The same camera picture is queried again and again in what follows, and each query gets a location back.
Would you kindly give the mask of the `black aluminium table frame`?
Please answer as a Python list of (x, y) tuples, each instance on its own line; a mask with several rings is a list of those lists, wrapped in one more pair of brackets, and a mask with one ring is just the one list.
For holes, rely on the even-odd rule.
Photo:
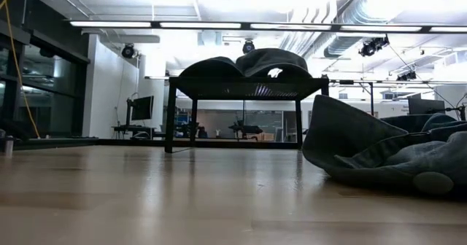
[[(31, 139), (28, 141), (16, 141), (14, 150), (50, 149), (64, 147), (86, 147), (86, 146), (119, 146), (119, 147), (165, 147), (165, 141), (156, 140), (128, 140), (128, 139)], [(233, 149), (300, 149), (296, 142), (273, 142), (273, 141), (173, 141), (175, 147), (198, 147), (198, 148), (233, 148)]]

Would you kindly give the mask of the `black track spotlight cluster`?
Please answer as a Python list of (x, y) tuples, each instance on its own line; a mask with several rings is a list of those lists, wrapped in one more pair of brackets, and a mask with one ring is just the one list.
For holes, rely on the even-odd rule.
[(376, 52), (379, 52), (383, 47), (386, 47), (389, 44), (390, 41), (387, 35), (384, 37), (375, 37), (369, 41), (365, 41), (358, 53), (362, 57), (369, 57), (374, 55)]
[(417, 73), (415, 71), (408, 71), (397, 76), (397, 82), (411, 81), (417, 78)]

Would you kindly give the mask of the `grey baseball cap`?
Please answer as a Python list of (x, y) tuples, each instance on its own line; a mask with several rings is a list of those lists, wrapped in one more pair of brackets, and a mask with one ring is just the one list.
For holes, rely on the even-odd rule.
[(459, 121), (446, 114), (410, 114), (397, 117), (385, 117), (384, 121), (409, 133), (421, 133), (429, 131), (445, 131), (454, 133), (467, 131), (467, 121)]
[(312, 76), (301, 56), (278, 48), (253, 50), (237, 58), (236, 66), (246, 77), (298, 79)]
[(395, 136), (352, 157), (334, 155), (337, 164), (325, 171), (358, 186), (467, 196), (467, 131), (444, 140), (430, 137), (430, 133)]

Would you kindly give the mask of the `black computer monitor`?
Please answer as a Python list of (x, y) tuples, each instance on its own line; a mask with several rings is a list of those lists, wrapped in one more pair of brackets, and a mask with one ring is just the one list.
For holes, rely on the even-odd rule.
[(134, 99), (131, 103), (131, 119), (150, 120), (153, 115), (153, 103), (153, 96)]
[(408, 103), (410, 114), (444, 114), (446, 112), (443, 101), (409, 98)]

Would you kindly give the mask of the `dark office desk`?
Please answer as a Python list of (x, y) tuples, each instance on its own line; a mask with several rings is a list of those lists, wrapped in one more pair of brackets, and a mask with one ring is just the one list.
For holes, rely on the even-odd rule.
[(153, 140), (157, 133), (154, 128), (140, 125), (119, 125), (112, 129), (116, 139)]

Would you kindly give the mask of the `silver ventilation duct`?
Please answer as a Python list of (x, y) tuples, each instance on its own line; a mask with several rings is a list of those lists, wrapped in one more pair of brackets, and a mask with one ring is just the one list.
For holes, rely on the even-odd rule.
[[(384, 12), (383, 0), (353, 0), (349, 6), (337, 17), (341, 24), (384, 24), (395, 17), (395, 13)], [(324, 49), (326, 58), (338, 58), (360, 40), (357, 36), (338, 36), (331, 33), (331, 42)]]

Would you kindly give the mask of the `black metal mesh rack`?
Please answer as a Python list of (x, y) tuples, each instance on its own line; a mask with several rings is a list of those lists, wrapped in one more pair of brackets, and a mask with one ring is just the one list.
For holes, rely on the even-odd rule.
[(293, 101), (296, 108), (296, 143), (260, 143), (258, 149), (301, 149), (303, 144), (301, 101), (317, 91), (329, 95), (329, 79), (280, 79), (260, 77), (170, 77), (164, 150), (172, 153), (176, 92), (192, 100), (192, 126), (196, 126), (198, 102), (202, 101)]

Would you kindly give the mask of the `long ceiling light strip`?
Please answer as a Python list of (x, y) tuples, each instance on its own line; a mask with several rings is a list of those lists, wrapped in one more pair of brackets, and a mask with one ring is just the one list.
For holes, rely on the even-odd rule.
[(371, 25), (330, 23), (251, 23), (208, 21), (112, 21), (71, 20), (78, 28), (223, 30), (223, 31), (301, 31), (362, 34), (467, 34), (467, 26)]

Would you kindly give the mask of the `black framed glass partition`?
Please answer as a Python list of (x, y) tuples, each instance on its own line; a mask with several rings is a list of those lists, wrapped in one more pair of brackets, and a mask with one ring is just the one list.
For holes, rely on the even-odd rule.
[(0, 137), (82, 134), (88, 36), (42, 0), (0, 0)]

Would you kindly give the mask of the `black workstation frame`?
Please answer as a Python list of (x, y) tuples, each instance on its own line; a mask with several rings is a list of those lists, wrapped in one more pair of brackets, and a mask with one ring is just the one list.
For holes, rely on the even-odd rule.
[(434, 87), (431, 85), (467, 85), (467, 82), (453, 82), (453, 81), (388, 81), (388, 80), (361, 80), (361, 79), (328, 79), (330, 84), (339, 84), (339, 85), (360, 85), (364, 90), (364, 84), (368, 84), (370, 90), (370, 103), (371, 103), (371, 115), (374, 115), (374, 85), (424, 85), (431, 90), (434, 90)]

